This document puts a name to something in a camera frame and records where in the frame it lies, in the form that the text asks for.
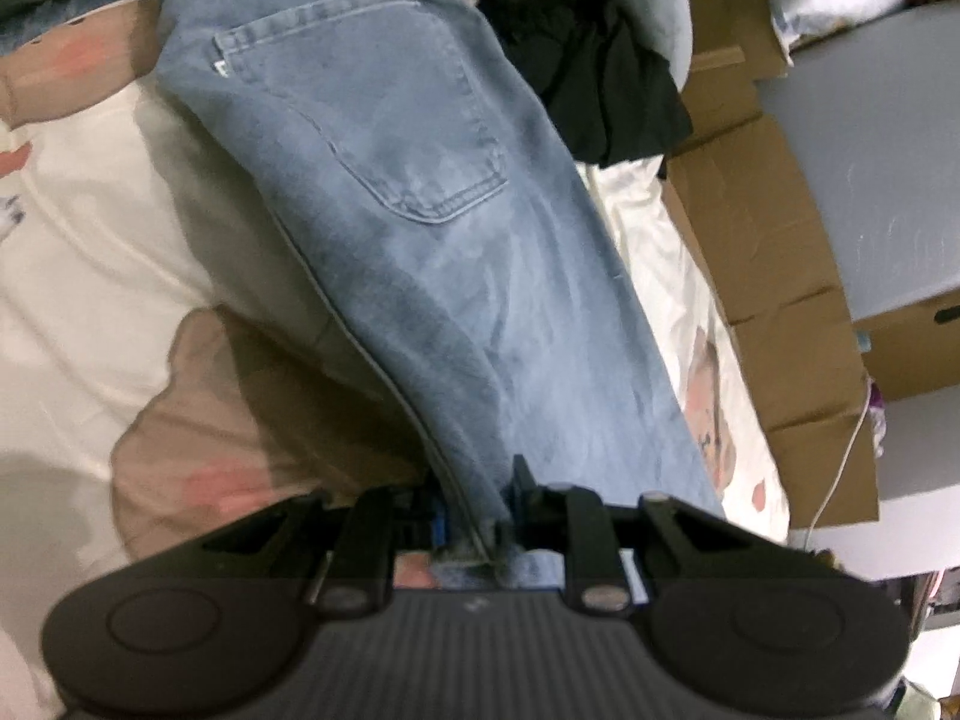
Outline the blue denim jeans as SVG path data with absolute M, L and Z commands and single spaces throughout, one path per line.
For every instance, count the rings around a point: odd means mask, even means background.
M 571 154 L 464 0 L 161 0 L 156 75 L 262 193 L 427 444 L 439 582 L 550 587 L 516 458 L 628 505 L 719 499 Z

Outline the white printed bed sheet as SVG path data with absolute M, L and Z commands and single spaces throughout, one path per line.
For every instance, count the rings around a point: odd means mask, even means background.
M 156 86 L 158 0 L 2 34 L 2 712 L 68 590 L 275 500 L 425 470 L 251 179 Z

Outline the brown cardboard box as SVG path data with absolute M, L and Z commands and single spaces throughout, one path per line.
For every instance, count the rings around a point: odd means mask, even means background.
M 690 0 L 692 137 L 669 161 L 672 210 L 731 328 L 794 528 L 875 522 L 880 445 L 861 421 L 958 380 L 958 286 L 851 316 L 832 244 L 760 86 L 788 75 L 768 0 Z

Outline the black garment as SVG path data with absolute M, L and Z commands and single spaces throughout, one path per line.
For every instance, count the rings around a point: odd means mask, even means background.
M 579 163 L 667 153 L 693 132 L 667 60 L 615 0 L 478 0 Z

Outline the grey-blue storage box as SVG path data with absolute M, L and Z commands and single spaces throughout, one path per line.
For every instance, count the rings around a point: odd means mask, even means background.
M 953 0 L 796 54 L 760 86 L 832 244 L 851 316 L 958 286 L 958 31 Z

